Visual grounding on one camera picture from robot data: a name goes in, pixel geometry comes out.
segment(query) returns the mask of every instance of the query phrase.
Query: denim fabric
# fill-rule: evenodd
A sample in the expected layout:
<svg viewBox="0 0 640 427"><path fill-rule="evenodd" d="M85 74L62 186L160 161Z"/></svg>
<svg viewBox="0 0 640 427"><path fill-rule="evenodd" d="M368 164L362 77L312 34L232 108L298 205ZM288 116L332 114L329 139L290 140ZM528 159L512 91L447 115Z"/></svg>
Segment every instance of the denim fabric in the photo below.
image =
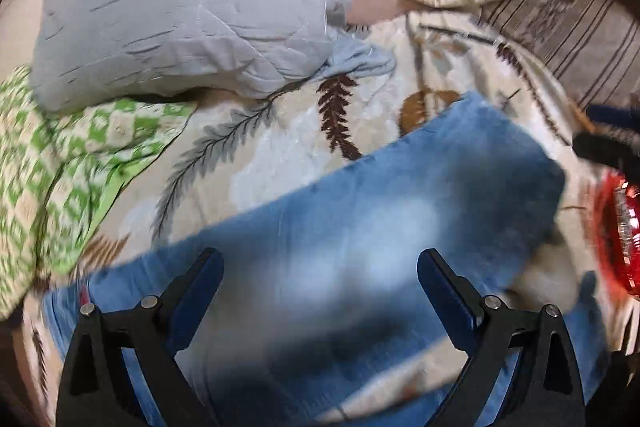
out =
<svg viewBox="0 0 640 427"><path fill-rule="evenodd" d="M570 313L564 315L564 323L569 331L569 336L571 336L575 357L580 368L585 402L595 393L609 363L606 332L602 324L600 308L593 297L595 287L596 276L594 272L587 272L582 278L576 305ZM517 360L517 353L507 357L476 426L484 427L495 420L502 399L509 387ZM444 385L396 409L344 422L340 427L422 427L447 396L450 387L450 384Z"/></svg>
<svg viewBox="0 0 640 427"><path fill-rule="evenodd" d="M540 146L470 92L313 185L51 291L47 325L64 355L85 283L103 312L127 309L218 248L224 279L176 361L222 425L300 425L444 336L417 280L422 250L498 293L550 229L563 185ZM148 420L162 425L126 356Z"/></svg>

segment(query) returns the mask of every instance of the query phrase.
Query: bed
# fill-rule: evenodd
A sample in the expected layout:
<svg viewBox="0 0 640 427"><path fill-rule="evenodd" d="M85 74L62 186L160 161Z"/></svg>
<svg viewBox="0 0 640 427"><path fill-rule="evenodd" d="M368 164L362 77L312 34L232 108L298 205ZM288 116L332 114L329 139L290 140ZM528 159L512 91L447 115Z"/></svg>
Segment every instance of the bed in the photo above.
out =
<svg viewBox="0 0 640 427"><path fill-rule="evenodd" d="M41 2L2 1L0 34L8 43L0 50L2 77L31 60L39 17L30 13ZM528 309L548 301L574 308L583 276L600 273L590 220L601 172L578 160L569 145L583 125L580 107L626 107L637 92L634 0L499 0L462 12L399 5L408 13L350 28L394 51L394 73L358 81L335 75L261 102L225 90L200 94L182 133L120 191L73 270L36 281L16 338L24 343L18 359L27 362L22 377L43 421L54 422L62 370L41 306L47 289L126 264L155 241L179 241L313 184L430 121L469 89L510 115L568 174L552 237L502 296ZM603 285L593 296L606 346L633 344L636 302ZM443 339L377 375L320 419L361 417L433 392L454 380L464 362Z"/></svg>

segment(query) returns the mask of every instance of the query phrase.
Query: red object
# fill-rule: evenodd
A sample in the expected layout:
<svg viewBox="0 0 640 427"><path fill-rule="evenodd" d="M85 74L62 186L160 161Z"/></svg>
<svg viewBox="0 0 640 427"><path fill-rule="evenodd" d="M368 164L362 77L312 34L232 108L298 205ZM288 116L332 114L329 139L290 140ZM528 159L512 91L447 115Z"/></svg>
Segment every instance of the red object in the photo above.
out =
<svg viewBox="0 0 640 427"><path fill-rule="evenodd" d="M604 271L629 295L640 299L640 189L620 174L608 174L594 214L600 229L596 236ZM606 279L610 291L614 290L611 277Z"/></svg>
<svg viewBox="0 0 640 427"><path fill-rule="evenodd" d="M89 286L88 286L88 282L86 282L84 284L84 286L82 286L82 288L80 288L80 305L82 306L83 304L87 304L89 302L91 302L91 299L89 297Z"/></svg>

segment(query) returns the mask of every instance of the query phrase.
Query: blanket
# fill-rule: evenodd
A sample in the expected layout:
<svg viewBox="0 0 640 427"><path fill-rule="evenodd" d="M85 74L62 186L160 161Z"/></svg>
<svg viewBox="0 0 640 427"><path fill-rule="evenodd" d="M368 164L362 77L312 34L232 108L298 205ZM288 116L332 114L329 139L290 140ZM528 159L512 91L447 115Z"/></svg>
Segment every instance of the blanket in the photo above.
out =
<svg viewBox="0 0 640 427"><path fill-rule="evenodd" d="M534 140L469 92L308 187L47 293L46 321L64 356L82 298L128 309L215 247L225 275L178 366L222 426L306 425L445 336L417 280L422 250L482 295L501 293L548 233L563 185ZM586 382L605 349L596 325L573 331L589 339ZM160 426L135 358L134 389Z"/></svg>
<svg viewBox="0 0 640 427"><path fill-rule="evenodd" d="M0 84L0 318L36 277L67 273L121 188L180 134L193 104L122 99L52 119L21 67Z"/></svg>
<svg viewBox="0 0 640 427"><path fill-rule="evenodd" d="M412 13L374 26L369 40L394 51L394 73L359 80L339 75L262 102L223 91L206 94L183 133L114 202L71 277L52 277L49 285L73 284L102 267L126 264L154 245L176 243L312 184L395 142L475 89L568 174L552 233L501 296L528 309L546 302L563 312L577 303L591 309L579 299L580 281L598 266L580 207L582 188L597 172L567 145L578 123L553 76L529 52L465 14ZM594 296L608 325L613 311L607 295L597 288ZM53 415L62 359L42 321L40 300L30 299L26 308L29 337L35 331L42 348L40 355L32 352L32 367L42 374L38 360L47 360L43 399ZM593 363L596 353L587 353ZM464 362L448 339L439 339L372 376L321 419L370 415L435 393Z"/></svg>

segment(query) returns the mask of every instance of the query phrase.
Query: fern pattern blanket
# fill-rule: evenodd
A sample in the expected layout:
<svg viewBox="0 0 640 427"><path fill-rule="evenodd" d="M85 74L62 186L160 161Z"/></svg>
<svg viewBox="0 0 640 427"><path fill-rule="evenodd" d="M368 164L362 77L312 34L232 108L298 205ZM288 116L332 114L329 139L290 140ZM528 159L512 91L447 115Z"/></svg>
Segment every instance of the fern pattern blanket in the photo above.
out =
<svg viewBox="0 0 640 427"><path fill-rule="evenodd" d="M572 309L578 281L597 269L582 227L583 189L597 176L567 145L578 123L558 81L528 51L469 15L411 13L374 26L369 39L394 51L394 73L336 75L259 101L224 90L204 94L183 133L113 203L71 275L54 273L44 286L126 263L152 245L274 201L394 142L476 90L567 172L556 230L514 282L511 297L531 308L555 302ZM610 303L597 297L609 324ZM53 420L62 361L39 305L33 293L25 337L33 345L28 351L43 409ZM447 339L379 375L320 419L367 415L437 389L464 363Z"/></svg>
<svg viewBox="0 0 640 427"><path fill-rule="evenodd" d="M193 105L121 99L61 119L41 112L29 68L0 85L0 317L36 277L69 272L119 190L184 127Z"/></svg>

